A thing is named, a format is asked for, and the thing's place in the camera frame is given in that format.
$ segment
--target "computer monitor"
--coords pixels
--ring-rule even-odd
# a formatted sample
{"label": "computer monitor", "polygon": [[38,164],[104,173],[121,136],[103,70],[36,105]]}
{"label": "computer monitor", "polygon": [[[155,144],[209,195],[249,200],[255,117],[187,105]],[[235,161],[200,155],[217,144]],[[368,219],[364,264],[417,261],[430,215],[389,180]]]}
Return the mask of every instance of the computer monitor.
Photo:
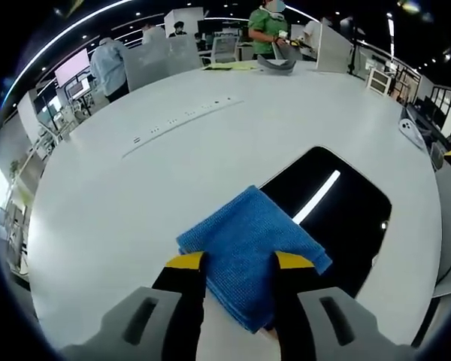
{"label": "computer monitor", "polygon": [[440,129],[442,129],[444,122],[446,122],[446,115],[440,108],[436,107],[436,110],[433,113],[432,120],[437,126],[440,127]]}
{"label": "computer monitor", "polygon": [[416,106],[416,108],[422,109],[422,107],[424,106],[424,100],[422,100],[420,98],[416,98],[414,105]]}
{"label": "computer monitor", "polygon": [[443,128],[444,122],[446,121],[446,115],[444,115],[443,111],[431,100],[431,98],[428,98],[427,96],[424,98],[421,113],[437,126]]}
{"label": "computer monitor", "polygon": [[70,79],[79,75],[82,70],[88,67],[90,67],[89,56],[87,49],[83,49],[55,70],[57,83],[60,87],[66,85]]}

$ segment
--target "ceiling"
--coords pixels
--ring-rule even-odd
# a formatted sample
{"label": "ceiling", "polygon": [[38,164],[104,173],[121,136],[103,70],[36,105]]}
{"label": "ceiling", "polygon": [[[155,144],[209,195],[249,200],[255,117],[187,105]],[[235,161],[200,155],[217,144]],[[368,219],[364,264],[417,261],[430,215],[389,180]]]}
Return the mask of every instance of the ceiling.
{"label": "ceiling", "polygon": [[[9,9],[8,24],[18,24],[13,42],[0,41],[0,104],[14,79],[23,70],[31,58],[51,39],[57,36],[71,24],[87,15],[118,0],[93,1],[84,0],[80,6],[67,17],[74,3],[80,0],[55,0],[49,5],[15,5]],[[286,0],[286,3],[315,18],[332,15],[337,21],[353,15],[359,26],[365,31],[365,40],[389,52],[390,36],[386,13],[390,12],[395,23],[395,55],[413,68],[422,67],[420,73],[430,77],[435,83],[451,86],[451,60],[444,62],[445,50],[451,51],[451,0],[433,2],[432,0],[415,0],[421,11],[410,14],[405,9],[405,0]],[[41,55],[30,69],[23,75],[11,92],[2,108],[2,116],[6,117],[14,111],[13,103],[17,103],[23,94],[34,87],[38,81],[53,79],[51,68],[77,48],[89,44],[104,30],[132,22],[142,17],[164,13],[171,9],[192,6],[202,6],[210,11],[209,17],[248,18],[250,12],[257,8],[260,0],[131,0],[115,8],[93,17],[59,39],[50,49]],[[432,21],[425,21],[425,14],[430,13]],[[305,24],[308,18],[294,11],[284,11],[289,23]],[[163,23],[163,16],[151,19],[154,23]],[[141,27],[145,20],[131,23],[114,30],[114,37],[130,33]],[[122,40],[132,41],[140,38],[141,33],[135,33]]]}

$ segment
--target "white lab coat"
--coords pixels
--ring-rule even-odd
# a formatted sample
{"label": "white lab coat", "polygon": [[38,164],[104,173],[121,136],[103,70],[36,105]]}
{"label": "white lab coat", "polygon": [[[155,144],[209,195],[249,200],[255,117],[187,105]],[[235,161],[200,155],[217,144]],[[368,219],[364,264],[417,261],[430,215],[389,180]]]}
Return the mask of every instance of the white lab coat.
{"label": "white lab coat", "polygon": [[311,20],[304,28],[304,32],[310,36],[309,45],[317,53],[317,50],[319,49],[319,41],[321,39],[321,24]]}
{"label": "white lab coat", "polygon": [[97,78],[106,96],[118,90],[127,80],[123,63],[123,54],[127,50],[120,41],[108,38],[92,54],[90,72]]}
{"label": "white lab coat", "polygon": [[142,36],[142,44],[149,44],[152,41],[164,41],[167,39],[165,30],[160,26],[153,26],[150,29],[144,31]]}

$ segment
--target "man in light blue shirt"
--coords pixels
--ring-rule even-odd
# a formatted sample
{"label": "man in light blue shirt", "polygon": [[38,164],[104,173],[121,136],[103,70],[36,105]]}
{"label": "man in light blue shirt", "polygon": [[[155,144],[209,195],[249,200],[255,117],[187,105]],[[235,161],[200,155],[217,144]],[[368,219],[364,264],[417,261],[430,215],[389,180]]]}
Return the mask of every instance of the man in light blue shirt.
{"label": "man in light blue shirt", "polygon": [[90,60],[90,72],[98,80],[110,103],[129,94],[126,67],[123,63],[126,51],[128,49],[120,41],[103,37]]}

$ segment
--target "desk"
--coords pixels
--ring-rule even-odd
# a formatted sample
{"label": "desk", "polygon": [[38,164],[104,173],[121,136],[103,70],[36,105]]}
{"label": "desk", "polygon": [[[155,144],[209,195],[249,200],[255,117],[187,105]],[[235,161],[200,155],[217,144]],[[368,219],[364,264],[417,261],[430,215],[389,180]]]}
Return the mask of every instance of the desk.
{"label": "desk", "polygon": [[[59,144],[35,197],[28,246],[34,305],[53,346],[96,334],[107,311],[151,286],[177,255],[178,235],[316,145],[389,197],[389,228],[357,299],[385,336],[414,339],[440,258],[440,201],[429,156],[398,131],[398,103],[349,75],[309,68],[298,62],[288,77],[258,69],[178,74],[124,96]],[[223,96],[244,102],[122,158],[122,144],[139,129]],[[204,315],[197,360],[279,359],[277,342],[242,329],[209,292]]]}

